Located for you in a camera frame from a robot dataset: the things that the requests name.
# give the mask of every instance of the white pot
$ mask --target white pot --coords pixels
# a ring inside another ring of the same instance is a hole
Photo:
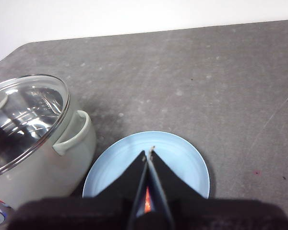
[[[33,86],[43,84],[41,79],[44,78],[52,80],[50,78],[54,77],[34,75],[9,80],[0,84],[0,89],[4,89],[0,91],[8,92],[6,85],[17,86],[15,82],[22,84],[29,80],[33,81]],[[55,86],[54,89],[60,91],[60,87]],[[91,119],[80,109],[78,102],[68,93],[67,88],[66,92],[64,109],[55,123],[48,127],[47,132],[27,151],[0,168],[0,199],[12,208],[44,197],[70,195],[92,162],[96,148],[96,134]],[[36,111],[45,109],[48,112],[51,108],[49,105],[43,106]]]

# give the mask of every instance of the white wall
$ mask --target white wall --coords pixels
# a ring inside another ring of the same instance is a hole
[[[288,0],[0,0],[0,60],[33,41],[288,19]]]

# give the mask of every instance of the orange light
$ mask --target orange light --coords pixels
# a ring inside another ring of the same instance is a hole
[[[144,207],[144,213],[150,212],[151,206],[150,206],[150,195],[149,195],[149,189],[148,186],[146,187],[146,195],[145,195],[145,207]]]

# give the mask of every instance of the pot lid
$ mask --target pot lid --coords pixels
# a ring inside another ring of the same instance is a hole
[[[50,75],[0,83],[0,174],[42,144],[63,119],[68,104],[67,86]]]

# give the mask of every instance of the black object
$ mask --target black object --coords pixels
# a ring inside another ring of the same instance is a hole
[[[137,216],[144,189],[155,210]],[[253,200],[204,199],[152,151],[142,151],[125,172],[94,198],[53,198],[25,204],[8,230],[288,230],[275,205]]]

